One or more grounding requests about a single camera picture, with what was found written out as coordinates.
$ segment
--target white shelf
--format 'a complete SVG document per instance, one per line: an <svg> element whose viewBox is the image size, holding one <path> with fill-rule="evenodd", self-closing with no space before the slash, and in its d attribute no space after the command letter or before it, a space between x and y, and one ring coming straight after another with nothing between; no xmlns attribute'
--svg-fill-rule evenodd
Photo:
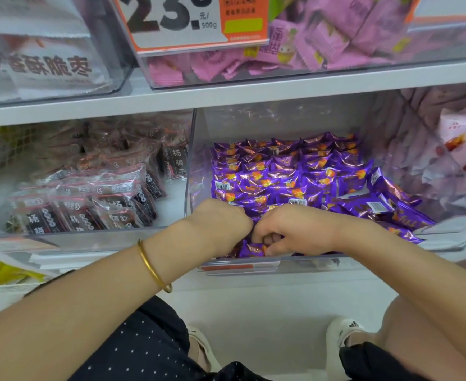
<svg viewBox="0 0 466 381"><path fill-rule="evenodd" d="M135 70L115 95L0 107L0 125L170 111L466 82L466 61L153 91Z"/></svg>

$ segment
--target orange price sign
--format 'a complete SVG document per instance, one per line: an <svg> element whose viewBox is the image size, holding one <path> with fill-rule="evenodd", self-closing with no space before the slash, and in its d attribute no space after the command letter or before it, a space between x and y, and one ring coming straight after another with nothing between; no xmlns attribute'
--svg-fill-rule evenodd
<svg viewBox="0 0 466 381"><path fill-rule="evenodd" d="M138 54L268 43L268 0L113 0Z"/></svg>

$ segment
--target white floor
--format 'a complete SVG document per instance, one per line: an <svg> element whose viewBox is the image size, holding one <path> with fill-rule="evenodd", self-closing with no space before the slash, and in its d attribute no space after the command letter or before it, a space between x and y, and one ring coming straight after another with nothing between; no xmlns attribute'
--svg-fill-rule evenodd
<svg viewBox="0 0 466 381"><path fill-rule="evenodd" d="M453 260L463 258L466 252ZM270 377L276 381L323 379L322 372L313 375L307 369L325 367L330 320L352 316L376 331L396 296L365 269L225 278L194 272L175 288L160 296L205 333L221 364L241 361L259 374L279 375ZM0 293L0 310L20 297Z"/></svg>

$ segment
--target white shoe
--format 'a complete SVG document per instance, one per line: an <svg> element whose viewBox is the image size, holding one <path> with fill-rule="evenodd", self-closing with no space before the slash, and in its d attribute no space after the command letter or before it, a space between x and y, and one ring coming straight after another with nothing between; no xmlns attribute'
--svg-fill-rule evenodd
<svg viewBox="0 0 466 381"><path fill-rule="evenodd" d="M222 366L219 364L217 359L215 358L214 354L212 353L212 349L210 344L208 343L207 338L201 333L198 329L188 326L187 330L189 331L189 335L193 337L198 344L202 347L204 356L206 357L208 363L210 364L210 371L211 372L218 372L222 369Z"/></svg>
<svg viewBox="0 0 466 381"><path fill-rule="evenodd" d="M346 346L347 338L353 332L364 332L357 321L346 317L335 318L326 329L326 373L329 381L348 381L339 358L339 350Z"/></svg>

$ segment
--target bracelet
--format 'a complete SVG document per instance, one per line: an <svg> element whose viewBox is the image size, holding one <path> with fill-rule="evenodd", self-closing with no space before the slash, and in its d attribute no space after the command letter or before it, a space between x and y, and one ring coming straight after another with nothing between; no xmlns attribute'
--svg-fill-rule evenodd
<svg viewBox="0 0 466 381"><path fill-rule="evenodd" d="M165 285L165 283L161 280L159 275L155 272L154 269L152 269L152 266L150 265L150 262L148 262L147 256L145 255L145 249L143 249L143 243L141 239L138 240L138 248L140 249L140 255L141 258L143 259L143 262L145 262L145 266L147 266L148 271L150 271L150 274L154 278L154 281L159 285L160 288L162 288L166 293L171 293L173 291L173 285L170 283L168 286Z"/></svg>

